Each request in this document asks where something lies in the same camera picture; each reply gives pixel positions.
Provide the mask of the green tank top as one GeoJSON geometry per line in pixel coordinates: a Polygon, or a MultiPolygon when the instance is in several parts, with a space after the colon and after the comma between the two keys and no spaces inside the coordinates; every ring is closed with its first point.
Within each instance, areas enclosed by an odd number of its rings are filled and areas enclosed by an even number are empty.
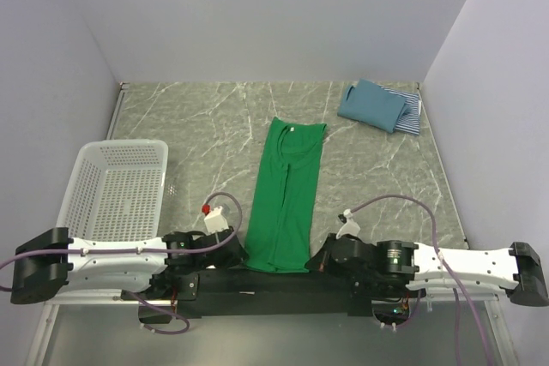
{"type": "Polygon", "coordinates": [[[305,273],[325,123],[269,127],[244,248],[246,266],[264,273],[305,273]]]}

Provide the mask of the blue white striped tank top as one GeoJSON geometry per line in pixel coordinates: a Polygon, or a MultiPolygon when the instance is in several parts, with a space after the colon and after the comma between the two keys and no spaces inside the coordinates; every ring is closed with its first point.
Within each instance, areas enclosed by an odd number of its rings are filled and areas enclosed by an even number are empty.
{"type": "Polygon", "coordinates": [[[419,135],[420,132],[420,113],[421,100],[417,93],[407,93],[391,88],[386,88],[386,91],[394,95],[403,97],[406,100],[408,107],[405,113],[399,117],[395,124],[395,131],[408,133],[410,135],[419,135]]]}

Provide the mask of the teal blue tank top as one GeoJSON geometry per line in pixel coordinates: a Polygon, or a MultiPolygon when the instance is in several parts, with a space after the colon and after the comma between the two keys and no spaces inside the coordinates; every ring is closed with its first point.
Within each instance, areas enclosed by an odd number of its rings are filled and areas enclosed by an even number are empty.
{"type": "Polygon", "coordinates": [[[343,92],[337,115],[393,133],[400,118],[409,112],[410,105],[405,97],[373,82],[360,80],[343,92]]]}

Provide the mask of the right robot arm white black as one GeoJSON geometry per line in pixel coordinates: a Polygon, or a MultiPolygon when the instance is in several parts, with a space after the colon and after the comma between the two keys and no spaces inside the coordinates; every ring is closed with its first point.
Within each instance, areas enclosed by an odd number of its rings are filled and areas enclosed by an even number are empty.
{"type": "Polygon", "coordinates": [[[481,299],[505,295],[513,304],[546,307],[548,291],[539,255],[528,243],[494,250],[441,249],[396,240],[376,244],[328,235],[305,263],[311,272],[348,279],[372,300],[422,292],[428,297],[481,299]]]}

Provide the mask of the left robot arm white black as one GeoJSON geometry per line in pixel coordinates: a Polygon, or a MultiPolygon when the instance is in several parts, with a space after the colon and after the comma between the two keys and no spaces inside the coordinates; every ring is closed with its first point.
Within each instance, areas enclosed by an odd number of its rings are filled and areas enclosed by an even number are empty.
{"type": "Polygon", "coordinates": [[[71,237],[55,227],[19,246],[9,260],[16,305],[43,303],[59,293],[120,290],[165,297],[187,274],[208,267],[230,268],[248,258],[232,227],[206,234],[175,231],[134,242],[100,242],[71,237]]]}

